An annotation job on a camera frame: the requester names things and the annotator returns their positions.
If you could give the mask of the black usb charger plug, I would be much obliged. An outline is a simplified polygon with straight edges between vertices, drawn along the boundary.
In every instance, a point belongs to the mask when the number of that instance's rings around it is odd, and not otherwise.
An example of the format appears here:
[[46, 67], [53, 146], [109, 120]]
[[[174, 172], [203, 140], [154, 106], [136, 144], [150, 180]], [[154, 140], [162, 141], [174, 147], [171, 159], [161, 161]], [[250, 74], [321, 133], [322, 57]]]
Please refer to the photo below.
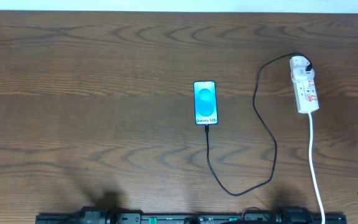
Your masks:
[[309, 60], [307, 60], [306, 61], [306, 68], [305, 68], [305, 70], [307, 71], [307, 72], [309, 72], [309, 71], [311, 71], [313, 69], [313, 64], [309, 61]]

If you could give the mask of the white power strip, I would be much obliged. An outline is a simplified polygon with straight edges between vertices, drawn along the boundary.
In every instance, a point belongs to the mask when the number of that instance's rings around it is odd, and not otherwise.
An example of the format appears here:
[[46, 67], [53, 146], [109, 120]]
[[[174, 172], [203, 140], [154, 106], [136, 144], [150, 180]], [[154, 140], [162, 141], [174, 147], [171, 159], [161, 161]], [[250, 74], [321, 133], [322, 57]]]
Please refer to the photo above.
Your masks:
[[307, 72], [306, 61], [302, 55], [290, 59], [291, 80], [293, 82], [297, 110], [301, 114], [312, 113], [319, 109], [314, 70]]

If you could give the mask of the blue screen smartphone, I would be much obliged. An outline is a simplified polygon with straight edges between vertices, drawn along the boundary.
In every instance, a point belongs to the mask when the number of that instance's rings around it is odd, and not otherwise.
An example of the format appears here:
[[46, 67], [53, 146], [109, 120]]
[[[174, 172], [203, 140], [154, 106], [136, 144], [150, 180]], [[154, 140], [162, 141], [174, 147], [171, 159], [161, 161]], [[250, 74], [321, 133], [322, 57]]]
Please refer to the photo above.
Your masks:
[[193, 83], [196, 125], [218, 124], [216, 83], [197, 81]]

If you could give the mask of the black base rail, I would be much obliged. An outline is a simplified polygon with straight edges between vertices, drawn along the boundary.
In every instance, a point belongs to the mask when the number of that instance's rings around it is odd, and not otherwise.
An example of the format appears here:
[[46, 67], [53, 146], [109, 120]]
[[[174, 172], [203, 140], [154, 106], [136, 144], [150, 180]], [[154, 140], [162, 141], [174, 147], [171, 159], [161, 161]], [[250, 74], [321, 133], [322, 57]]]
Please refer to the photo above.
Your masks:
[[317, 213], [302, 207], [276, 212], [250, 207], [243, 213], [119, 213], [106, 208], [83, 207], [75, 213], [41, 213], [35, 224], [321, 224]]

